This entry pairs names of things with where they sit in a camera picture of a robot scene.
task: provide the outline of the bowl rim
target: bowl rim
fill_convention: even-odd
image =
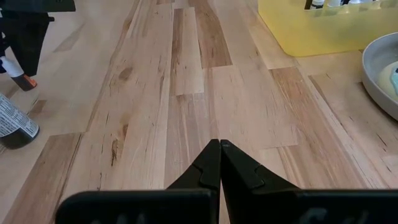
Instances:
[[[386,98],[388,98],[389,101],[391,101],[393,104],[395,104],[396,106],[398,106],[398,102],[396,102],[396,101],[395,101],[394,99],[392,99],[387,93],[385,93],[384,90],[382,90],[382,89],[379,87],[379,85],[369,76],[369,73],[368,73],[368,71],[366,70],[366,67],[365,67],[365,54],[366,54],[366,52],[368,51],[368,48],[369,48],[370,46],[372,46],[375,42],[377,42],[377,41],[379,41],[379,40],[381,40],[381,39],[384,39],[384,38],[386,38],[386,37],[389,37],[390,35],[398,35],[398,32],[394,32],[394,33],[391,33],[391,34],[387,34],[387,35],[381,36],[381,37],[377,38],[376,40],[372,41],[368,46],[366,46],[365,50],[364,50],[363,53],[362,53],[362,67],[363,67],[363,70],[364,70],[364,72],[365,72],[365,75],[367,76],[368,80],[371,81],[372,85],[374,85],[374,86],[377,88],[377,90],[379,90]]]

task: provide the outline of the orange tag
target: orange tag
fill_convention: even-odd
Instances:
[[[33,87],[37,86],[37,82],[35,80],[29,78],[29,76],[27,76],[27,75],[24,75],[24,77]]]

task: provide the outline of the floor plank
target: floor plank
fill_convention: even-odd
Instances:
[[[278,148],[270,148],[266,150],[260,150],[257,152],[257,161],[261,163],[267,169],[273,171],[275,174],[295,183],[295,178],[288,179],[287,173],[284,167],[284,162],[282,160],[281,154]]]
[[[189,6],[189,0],[174,0],[173,3],[173,8],[174,9],[183,9],[183,8],[188,8]]]
[[[233,0],[242,15],[246,27],[257,46],[259,53],[268,69],[287,68],[297,65],[296,59],[287,55],[271,31],[265,25],[257,13],[257,9],[250,5],[250,2]]]
[[[91,131],[82,139],[64,198],[82,190],[164,186],[172,8],[143,1],[137,13],[133,36],[123,40]]]
[[[6,223],[52,223],[70,167],[78,149],[80,133],[50,136],[33,166]]]
[[[175,0],[157,0],[156,4],[169,4],[173,3]]]
[[[389,160],[397,154],[398,123],[370,99],[361,83],[348,86],[327,75],[315,75],[311,79],[348,135],[366,155],[367,167],[375,169],[377,179],[366,173],[373,180],[373,186],[396,186],[398,173],[392,171],[384,158]]]
[[[220,139],[229,139],[250,155],[261,149],[297,144],[295,127],[287,111],[283,111],[283,98],[281,105],[276,105],[278,92],[259,86],[268,84],[263,75],[245,74],[228,66],[207,70],[206,76],[211,82],[206,84],[206,90],[214,100]],[[265,94],[274,98],[262,98]]]
[[[172,95],[203,93],[195,8],[174,10],[171,68]]]
[[[287,178],[303,188],[365,187],[300,72],[281,68],[271,74],[297,124],[298,145],[279,147]]]
[[[232,65],[224,33],[209,0],[188,0],[195,7],[203,68]]]
[[[357,83],[363,74],[362,53],[352,52],[296,58],[303,75],[328,74],[342,83]]]
[[[319,86],[312,81],[313,77],[308,77],[303,75],[303,81],[308,86],[313,96],[313,99],[317,102],[319,109],[325,115],[326,120],[332,127],[335,134],[338,136],[341,144],[343,145],[346,154],[352,161],[352,165],[355,166],[356,170],[358,170],[361,177],[366,180],[366,188],[378,189],[385,188],[386,184],[381,179],[378,171],[372,165],[372,162],[369,160],[367,155],[365,155],[364,151],[361,149],[360,145],[354,141],[354,139],[347,133],[343,124],[336,117],[336,113],[333,112],[330,105],[327,101],[325,101],[325,97],[322,96],[322,92],[318,91]],[[342,83],[343,86],[352,85],[352,83]]]
[[[165,186],[175,181],[212,139],[204,93],[170,98]]]
[[[34,114],[30,114],[29,116],[34,121],[37,121]],[[32,143],[18,150],[5,149],[0,153],[0,174],[2,180],[0,182],[0,223],[2,223],[7,212],[11,209],[24,182],[49,140],[49,136],[52,134],[52,130],[40,127],[40,133]]]

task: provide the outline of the black can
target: black can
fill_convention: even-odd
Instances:
[[[37,86],[35,80],[29,78],[27,75],[23,74],[18,77],[11,77],[12,80],[24,91],[29,91]]]
[[[0,94],[0,144],[17,149],[31,143],[39,134],[39,125]]]

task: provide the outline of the black object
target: black object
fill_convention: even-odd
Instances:
[[[39,132],[34,137],[31,137],[23,129],[19,128],[17,131],[0,138],[0,144],[8,149],[18,149],[31,143],[38,135]]]
[[[37,86],[35,80],[29,78],[27,75],[22,74],[18,77],[11,77],[12,80],[24,91],[29,91]]]
[[[2,0],[0,56],[11,47],[19,65],[29,77],[37,74],[40,53],[49,23],[48,12],[75,11],[73,0]]]
[[[311,8],[312,0],[306,0],[304,9],[308,10]]]
[[[39,126],[0,94],[0,144],[17,149],[39,135]]]
[[[397,223],[396,190],[302,190],[227,140],[211,140],[168,189],[85,192],[55,223],[218,223],[220,170],[232,224]]]

